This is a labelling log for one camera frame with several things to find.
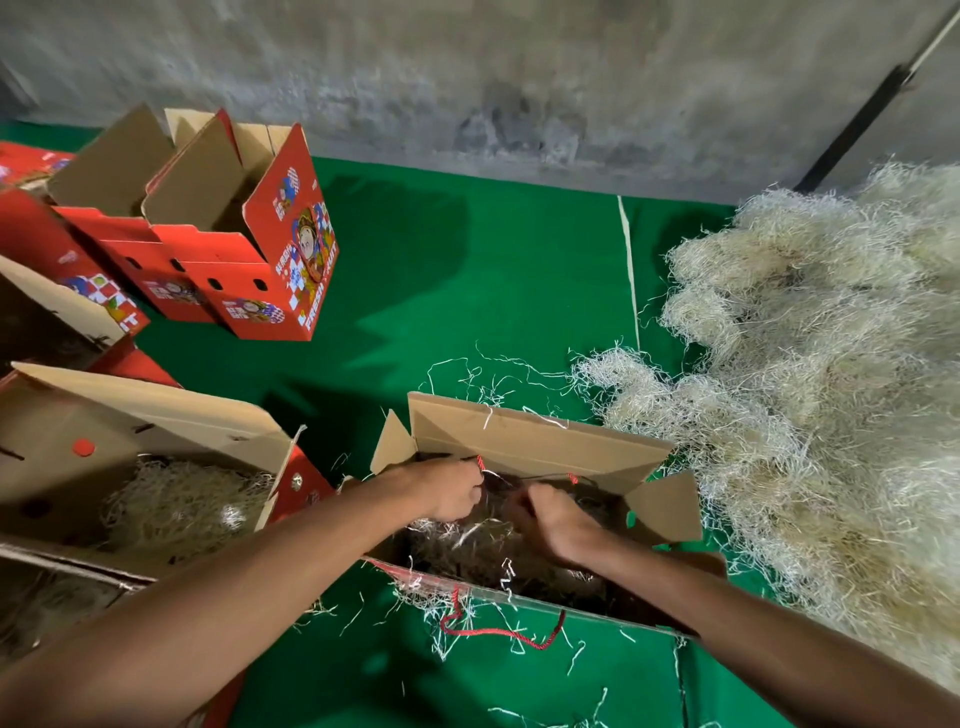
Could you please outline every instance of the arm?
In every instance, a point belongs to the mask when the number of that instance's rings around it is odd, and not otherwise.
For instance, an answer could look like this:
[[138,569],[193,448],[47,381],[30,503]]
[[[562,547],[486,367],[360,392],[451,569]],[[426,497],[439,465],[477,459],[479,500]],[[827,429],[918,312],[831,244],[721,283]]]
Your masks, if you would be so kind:
[[563,491],[533,484],[509,516],[532,546],[687,625],[718,662],[797,725],[960,725],[960,697],[797,612],[615,536]]
[[164,578],[0,677],[0,725],[169,726],[267,649],[351,564],[410,521],[480,499],[473,461],[396,468]]

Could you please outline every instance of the green floor mat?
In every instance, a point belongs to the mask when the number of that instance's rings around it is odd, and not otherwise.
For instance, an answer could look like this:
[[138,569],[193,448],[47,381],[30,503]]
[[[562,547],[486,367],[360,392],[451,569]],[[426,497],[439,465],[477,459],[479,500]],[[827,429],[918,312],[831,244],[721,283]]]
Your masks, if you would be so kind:
[[[0,127],[0,136],[60,149],[88,138],[30,125]],[[476,399],[483,387],[505,406],[588,417],[550,374],[568,371],[575,352],[635,342],[616,198],[332,159],[316,167],[342,253],[313,341],[241,341],[151,311],[137,342],[160,366],[190,389],[264,406],[288,431],[306,424],[304,450],[332,481],[367,472],[384,409],[405,418],[410,390]],[[641,347],[675,375],[698,353],[656,324],[668,285],[662,254],[701,227],[722,227],[732,210],[624,203]],[[383,574],[354,567],[324,602],[333,615],[304,618],[251,666],[233,726],[523,725],[510,714],[572,725],[594,716],[605,689],[597,718],[610,728],[683,726],[668,636],[571,619],[569,644],[519,655],[506,638],[462,639],[441,663],[413,608],[378,624],[394,602]],[[553,626],[525,610],[506,617],[525,634]],[[477,619],[503,625],[493,607]],[[697,648],[678,662],[689,726],[778,725]]]

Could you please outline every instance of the black pole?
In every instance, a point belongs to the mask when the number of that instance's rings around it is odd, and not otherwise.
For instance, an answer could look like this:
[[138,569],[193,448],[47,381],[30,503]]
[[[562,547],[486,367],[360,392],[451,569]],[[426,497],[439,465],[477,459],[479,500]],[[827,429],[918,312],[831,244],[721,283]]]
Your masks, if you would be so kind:
[[837,165],[837,162],[876,121],[876,118],[883,113],[883,110],[889,106],[890,102],[896,98],[911,78],[913,78],[913,71],[910,70],[909,66],[895,66],[876,88],[873,95],[860,107],[860,111],[850,120],[850,123],[837,135],[827,147],[827,150],[820,155],[820,158],[813,163],[810,171],[793,188],[794,192],[809,194],[819,187]]

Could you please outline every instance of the left hand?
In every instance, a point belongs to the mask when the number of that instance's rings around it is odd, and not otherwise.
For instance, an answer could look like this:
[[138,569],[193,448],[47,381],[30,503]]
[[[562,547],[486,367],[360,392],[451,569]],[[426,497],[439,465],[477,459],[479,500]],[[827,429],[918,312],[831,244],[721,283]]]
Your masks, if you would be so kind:
[[483,475],[472,458],[424,460],[400,466],[391,474],[401,478],[401,487],[416,501],[417,518],[443,522],[464,519],[483,495]]

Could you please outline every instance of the red string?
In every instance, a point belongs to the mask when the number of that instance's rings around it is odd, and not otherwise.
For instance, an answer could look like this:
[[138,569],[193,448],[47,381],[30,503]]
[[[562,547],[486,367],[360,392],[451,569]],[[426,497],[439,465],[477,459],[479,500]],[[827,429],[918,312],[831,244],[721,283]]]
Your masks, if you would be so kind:
[[557,635],[560,634],[560,630],[564,628],[564,621],[566,620],[566,609],[562,609],[560,612],[560,619],[557,620],[557,626],[553,628],[553,632],[550,634],[546,640],[541,643],[535,643],[529,637],[524,637],[518,632],[514,632],[510,629],[498,629],[496,627],[485,627],[484,629],[451,629],[447,627],[448,622],[455,621],[464,615],[464,610],[460,606],[460,588],[456,587],[453,590],[453,614],[449,614],[443,619],[440,620],[440,628],[448,635],[453,635],[454,637],[475,637],[476,635],[502,635],[503,637],[514,637],[520,640],[524,644],[529,644],[534,649],[546,649],[553,641],[557,639]]

